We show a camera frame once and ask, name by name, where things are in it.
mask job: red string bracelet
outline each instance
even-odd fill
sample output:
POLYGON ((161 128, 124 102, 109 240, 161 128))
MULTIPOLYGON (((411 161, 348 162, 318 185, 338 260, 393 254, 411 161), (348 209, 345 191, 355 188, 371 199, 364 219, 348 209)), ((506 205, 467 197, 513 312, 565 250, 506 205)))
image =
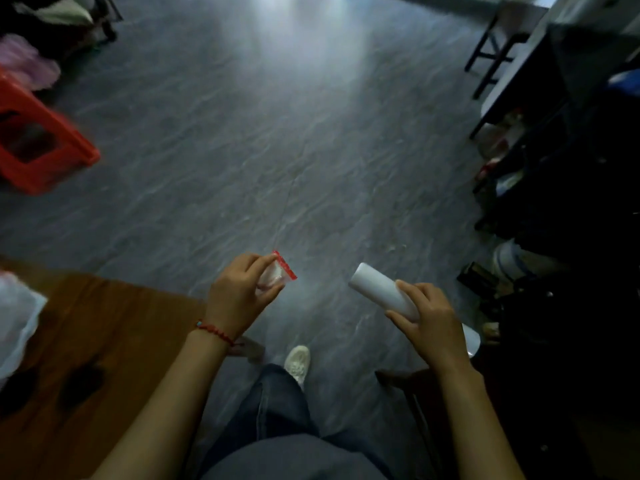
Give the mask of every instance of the red string bracelet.
POLYGON ((232 347, 235 345, 234 341, 231 340, 231 337, 229 337, 225 332, 223 332, 222 330, 220 330, 218 327, 216 327, 214 325, 207 325, 207 324, 204 324, 202 322, 198 322, 198 323, 196 323, 196 327, 201 329, 201 330, 206 330, 209 333, 213 333, 213 334, 219 336, 222 340, 224 340, 226 343, 228 343, 232 347))

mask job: white sneaker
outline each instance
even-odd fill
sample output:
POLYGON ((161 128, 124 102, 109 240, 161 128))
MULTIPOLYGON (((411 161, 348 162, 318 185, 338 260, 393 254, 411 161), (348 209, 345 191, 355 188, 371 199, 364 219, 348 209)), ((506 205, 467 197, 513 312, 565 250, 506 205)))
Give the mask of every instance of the white sneaker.
POLYGON ((309 364, 311 363, 311 352, 304 345, 293 347, 284 361, 284 370, 291 374, 293 379, 298 381, 300 387, 305 383, 309 364))

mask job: black chair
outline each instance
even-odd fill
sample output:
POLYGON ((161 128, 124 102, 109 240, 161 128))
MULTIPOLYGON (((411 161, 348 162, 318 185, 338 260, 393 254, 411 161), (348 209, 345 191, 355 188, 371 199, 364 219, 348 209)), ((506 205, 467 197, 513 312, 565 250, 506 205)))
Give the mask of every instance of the black chair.
POLYGON ((469 72, 469 69, 471 69, 478 57, 491 59, 493 61, 489 70, 484 74, 480 85, 478 85, 474 93, 474 99, 480 97, 487 85, 498 82, 497 79, 493 78, 493 75, 503 62, 513 62, 513 58, 508 57, 511 48, 515 44, 524 43, 529 39, 531 33, 547 11, 548 8, 526 3, 500 2, 489 27, 482 35, 480 42, 478 42, 478 45, 474 49, 474 53, 465 66, 465 72, 469 72), (497 35, 501 35, 502 38, 505 39, 502 47, 498 44, 497 35), (491 42, 493 48, 492 54, 482 51, 487 40, 491 42))

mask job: hand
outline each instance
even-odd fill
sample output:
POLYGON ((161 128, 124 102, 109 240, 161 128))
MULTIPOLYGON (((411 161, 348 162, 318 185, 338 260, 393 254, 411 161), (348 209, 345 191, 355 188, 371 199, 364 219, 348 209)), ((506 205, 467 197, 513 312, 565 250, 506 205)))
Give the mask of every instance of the hand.
POLYGON ((240 337, 284 288, 276 285, 255 294, 260 276, 276 258, 275 254, 246 253, 231 261, 211 285, 203 322, 215 325, 232 340, 240 337))
POLYGON ((406 335, 416 352, 441 377, 471 367, 462 324, 440 288, 431 283, 410 285, 396 281, 420 312, 420 322, 412 323, 399 313, 385 314, 406 335))

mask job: white cylindrical bottle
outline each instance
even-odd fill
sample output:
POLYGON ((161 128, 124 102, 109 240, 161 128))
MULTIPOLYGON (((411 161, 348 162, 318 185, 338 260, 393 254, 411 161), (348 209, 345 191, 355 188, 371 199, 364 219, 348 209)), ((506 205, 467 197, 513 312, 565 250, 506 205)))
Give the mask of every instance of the white cylindrical bottle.
MULTIPOLYGON (((366 263, 360 263, 349 281, 349 286, 384 310, 393 310, 412 322, 420 320, 420 314, 411 298, 399 290, 396 283, 366 263)), ((467 352, 473 357, 480 348, 478 332, 462 324, 467 341, 467 352)))

